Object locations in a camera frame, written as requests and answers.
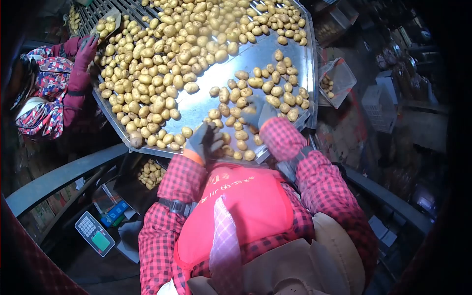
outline red vest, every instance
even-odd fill
[[[225,205],[237,228],[240,245],[291,232],[294,213],[283,178],[271,169],[243,168],[234,164],[213,167],[202,198],[182,227],[174,259],[186,279],[195,265],[209,259],[213,244],[215,201],[225,195]]]

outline orange glove cuff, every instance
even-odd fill
[[[202,158],[197,154],[195,153],[194,151],[192,150],[189,150],[189,149],[184,149],[184,153],[182,154],[184,157],[187,157],[189,158],[190,160],[200,164],[202,167],[205,166],[205,163],[203,162]]]

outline clear plastic box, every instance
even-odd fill
[[[318,72],[320,74],[319,85],[326,75],[333,81],[333,90],[331,90],[331,92],[334,93],[333,98],[328,98],[321,86],[319,89],[325,100],[335,109],[338,109],[351,89],[356,85],[357,79],[343,58],[337,58],[334,61],[328,62],[326,65],[322,66]]]
[[[385,85],[367,87],[362,98],[362,106],[375,130],[392,133],[397,111]]]

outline red fabric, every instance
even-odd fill
[[[276,179],[272,172],[270,169],[243,167],[219,167],[211,172],[202,198],[176,242],[174,257],[181,268],[192,269],[210,258],[215,201],[223,194],[225,206],[238,229],[237,238],[241,246],[291,231],[293,210],[280,185],[282,178]]]
[[[307,144],[286,118],[271,120],[261,132],[261,138],[277,160],[292,159]],[[204,167],[176,155],[160,184],[158,197],[183,202],[198,201],[200,187],[206,179]],[[346,230],[362,259],[368,285],[377,261],[377,238],[338,168],[320,152],[313,151],[297,167],[301,202],[289,185],[281,185],[294,212],[294,234],[269,236],[241,247],[243,264],[295,239],[314,238],[313,222],[306,210],[308,208],[312,214],[323,212],[329,215]],[[185,294],[185,277],[173,258],[175,243],[184,222],[185,217],[170,213],[167,207],[159,203],[155,203],[146,213],[143,229],[139,233],[141,294],[156,294],[171,278],[178,293]],[[201,262],[191,272],[192,277],[209,275],[208,261]]]

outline hand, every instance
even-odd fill
[[[75,67],[78,67],[83,71],[87,70],[88,65],[97,54],[99,38],[99,34],[92,34],[90,37],[82,40],[82,44],[80,44],[79,49],[77,50]]]
[[[187,140],[185,149],[197,153],[200,159],[202,159],[203,164],[205,164],[206,156],[223,146],[222,137],[223,134],[216,128],[215,123],[207,124],[204,122]]]
[[[249,107],[252,107],[256,110],[256,113],[246,113],[244,111],[241,112],[241,116],[249,125],[252,125],[260,130],[265,122],[274,117],[277,117],[277,111],[275,110],[275,107],[266,102],[262,97],[255,95],[249,96],[247,101],[249,102]]]

